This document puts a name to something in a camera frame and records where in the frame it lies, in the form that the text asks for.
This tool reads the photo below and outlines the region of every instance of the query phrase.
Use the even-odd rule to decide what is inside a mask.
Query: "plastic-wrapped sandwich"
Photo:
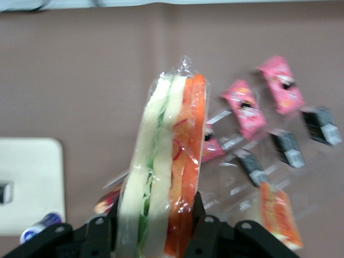
[[[122,189],[116,257],[182,257],[204,139],[207,82],[179,68],[153,83]]]

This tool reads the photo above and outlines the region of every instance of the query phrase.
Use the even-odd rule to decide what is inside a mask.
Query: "candy wrapper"
[[[216,138],[212,124],[207,122],[205,125],[202,162],[207,162],[224,154],[225,152]]]
[[[120,195],[117,258],[183,256],[192,236],[208,89],[188,58],[152,84]]]
[[[250,139],[261,127],[266,125],[254,94],[245,81],[234,82],[222,94],[222,97],[233,109],[240,124],[240,133],[244,138]]]
[[[258,67],[267,81],[280,114],[288,114],[304,105],[300,90],[285,58],[275,55]]]
[[[263,226],[291,250],[303,247],[293,217],[289,196],[269,183],[260,185],[260,213]]]

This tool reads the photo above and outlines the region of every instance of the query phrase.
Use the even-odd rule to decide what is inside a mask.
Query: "clear plastic packaging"
[[[216,157],[222,156],[225,154],[225,151],[222,149],[216,134],[213,130],[213,124],[216,123],[220,118],[227,115],[229,111],[225,112],[223,116],[218,117],[218,115],[206,122],[205,125],[205,135],[203,143],[203,152],[202,152],[202,162],[207,162]]]
[[[240,124],[240,133],[250,139],[263,126],[266,121],[253,92],[244,80],[235,81],[225,93],[225,98]]]
[[[192,235],[209,84],[184,58],[152,84],[122,187],[116,257],[182,257]]]
[[[304,105],[301,92],[285,58],[275,55],[258,69],[266,79],[278,113],[288,114]]]

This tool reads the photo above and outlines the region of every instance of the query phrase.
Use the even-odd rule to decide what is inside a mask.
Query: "pink snack packet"
[[[258,69],[273,94],[278,113],[288,114],[305,104],[285,58],[275,55]]]
[[[221,97],[225,98],[233,109],[244,138],[251,138],[266,125],[264,115],[246,81],[235,81]]]
[[[225,151],[221,148],[219,141],[216,138],[214,130],[211,124],[205,124],[205,135],[203,142],[202,162],[215,159],[225,154]]]

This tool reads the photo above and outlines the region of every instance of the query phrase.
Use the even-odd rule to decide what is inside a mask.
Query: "screw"
[[[213,223],[214,219],[212,217],[205,217],[204,221],[207,222],[207,223]]]
[[[58,227],[57,229],[55,229],[55,233],[60,233],[60,232],[62,232],[64,230],[65,230],[64,227]]]
[[[95,223],[96,223],[96,225],[100,225],[100,224],[104,223],[104,219],[98,218]]]
[[[242,223],[242,224],[241,224],[241,227],[242,227],[243,229],[245,229],[245,230],[251,230],[251,229],[252,229],[251,224],[250,224],[250,223],[247,223],[247,222]]]

